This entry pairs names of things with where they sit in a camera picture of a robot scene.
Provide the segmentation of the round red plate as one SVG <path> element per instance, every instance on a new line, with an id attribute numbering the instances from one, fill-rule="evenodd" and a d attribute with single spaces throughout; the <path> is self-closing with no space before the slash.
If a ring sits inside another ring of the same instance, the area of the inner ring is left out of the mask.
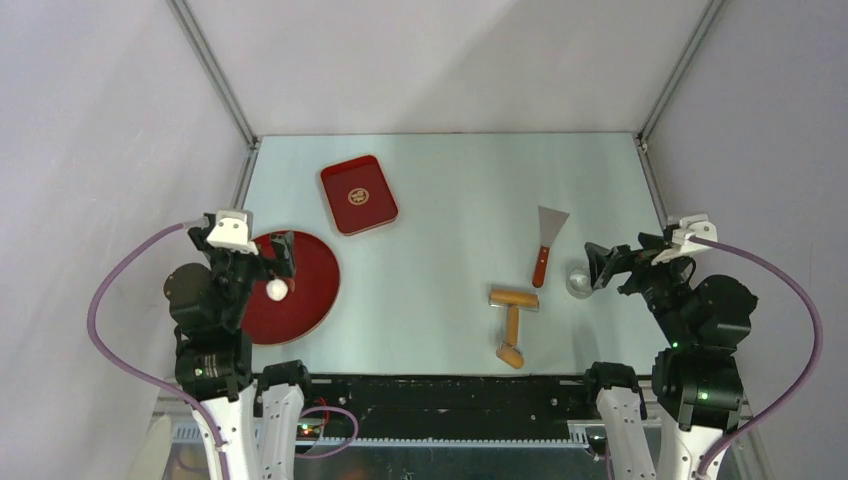
<path id="1" fill-rule="evenodd" d="M 296 230 L 296 273 L 286 281 L 287 295 L 269 298 L 258 282 L 248 302 L 242 328 L 259 346 L 280 345 L 304 337 L 329 314 L 340 288 L 340 267 L 332 249 L 318 237 Z"/>

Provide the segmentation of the wooden dough roller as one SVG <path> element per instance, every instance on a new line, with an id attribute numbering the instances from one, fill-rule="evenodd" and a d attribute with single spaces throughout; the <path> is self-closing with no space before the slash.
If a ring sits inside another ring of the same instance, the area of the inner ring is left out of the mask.
<path id="1" fill-rule="evenodd" d="M 506 310 L 505 326 L 496 356 L 513 369 L 524 367 L 525 361 L 519 351 L 520 313 L 523 310 L 537 311 L 538 296 L 532 293 L 503 288 L 493 288 L 489 294 L 490 305 Z"/>

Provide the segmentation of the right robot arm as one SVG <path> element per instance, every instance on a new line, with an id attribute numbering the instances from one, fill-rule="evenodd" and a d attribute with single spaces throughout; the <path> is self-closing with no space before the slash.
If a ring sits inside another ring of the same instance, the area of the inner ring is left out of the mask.
<path id="1" fill-rule="evenodd" d="M 662 236 L 642 233 L 637 249 L 584 246 L 592 289 L 626 274 L 618 292 L 641 296 L 668 342 L 651 373 L 651 389 L 662 409 L 661 479 L 713 477 L 741 432 L 744 388 L 734 355 L 751 332 L 758 299 L 726 275 L 711 275 L 693 286 L 698 239 L 677 230 Z"/>

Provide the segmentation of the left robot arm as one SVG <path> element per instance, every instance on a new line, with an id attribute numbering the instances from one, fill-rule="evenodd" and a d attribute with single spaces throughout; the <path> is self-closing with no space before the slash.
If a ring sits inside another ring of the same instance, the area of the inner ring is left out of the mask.
<path id="1" fill-rule="evenodd" d="M 188 236 L 204 264 L 178 267 L 163 292 L 175 321 L 175 378 L 189 398 L 213 479 L 289 479 L 296 425 L 316 390 L 299 361 L 252 371 L 252 340 L 242 321 L 258 284 L 280 300 L 296 271 L 291 232 L 270 237 L 265 255 L 241 220 L 210 219 Z"/>

